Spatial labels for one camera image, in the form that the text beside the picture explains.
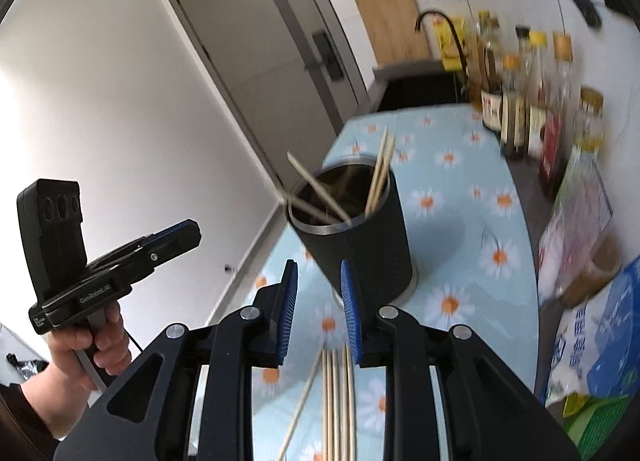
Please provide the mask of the person's left forearm dark sleeve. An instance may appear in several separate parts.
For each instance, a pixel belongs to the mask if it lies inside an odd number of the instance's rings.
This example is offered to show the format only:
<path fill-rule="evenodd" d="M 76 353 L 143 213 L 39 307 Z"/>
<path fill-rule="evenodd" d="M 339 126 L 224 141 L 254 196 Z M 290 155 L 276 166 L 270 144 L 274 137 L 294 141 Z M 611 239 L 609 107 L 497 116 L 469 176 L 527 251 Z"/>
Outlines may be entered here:
<path fill-rule="evenodd" d="M 1 459 L 52 460 L 95 389 L 81 366 L 55 363 L 22 384 L 1 385 Z"/>

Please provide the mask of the person's left hand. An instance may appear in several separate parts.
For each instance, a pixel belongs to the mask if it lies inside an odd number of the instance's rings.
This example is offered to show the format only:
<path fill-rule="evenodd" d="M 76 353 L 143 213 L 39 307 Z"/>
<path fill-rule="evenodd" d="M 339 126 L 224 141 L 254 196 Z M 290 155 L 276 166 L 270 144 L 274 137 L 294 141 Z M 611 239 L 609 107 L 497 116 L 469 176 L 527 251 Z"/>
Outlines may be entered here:
<path fill-rule="evenodd" d="M 120 306 L 113 302 L 105 308 L 106 324 L 96 331 L 67 328 L 54 330 L 46 335 L 52 363 L 70 381 L 78 382 L 86 389 L 95 389 L 85 368 L 81 366 L 76 351 L 94 351 L 93 361 L 108 375 L 119 375 L 131 363 L 129 337 L 125 332 Z"/>

